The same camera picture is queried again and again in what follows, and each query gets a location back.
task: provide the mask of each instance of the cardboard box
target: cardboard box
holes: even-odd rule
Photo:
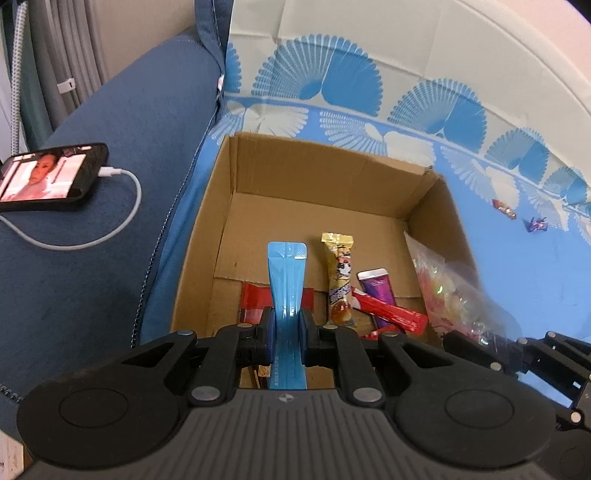
[[[315,321],[324,324],[323,232],[353,235],[354,286],[357,272],[386,268],[398,304],[424,311],[405,231],[473,267],[452,197],[431,168],[266,135],[226,137],[191,235],[172,330],[213,336],[236,323],[241,281],[269,283],[271,241],[307,245],[304,286],[315,290]],[[369,316],[358,323],[361,335],[373,330]],[[309,370],[309,387],[332,386],[330,372]]]

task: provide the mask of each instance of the blue sofa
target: blue sofa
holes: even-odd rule
[[[215,123],[231,8],[227,0],[196,0],[196,28],[104,85],[46,145],[105,142],[108,164],[138,176],[144,197],[123,232],[91,249],[53,252],[0,228],[0,430],[12,437],[19,439],[21,396],[139,337],[175,208]],[[73,245],[111,231],[134,198],[127,178],[101,179],[78,211],[6,217],[43,242]]]

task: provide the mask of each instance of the white clip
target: white clip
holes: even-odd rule
[[[76,89],[76,81],[73,78],[57,84],[57,90],[63,95]]]

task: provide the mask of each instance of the wooden floor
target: wooden floor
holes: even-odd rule
[[[0,480],[12,480],[23,469],[22,445],[0,431]]]

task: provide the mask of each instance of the person on phone screen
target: person on phone screen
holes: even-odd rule
[[[55,169],[60,157],[61,155],[54,151],[42,154],[31,170],[27,184],[7,200],[17,202],[19,200],[50,198],[51,190],[48,189],[47,176]]]

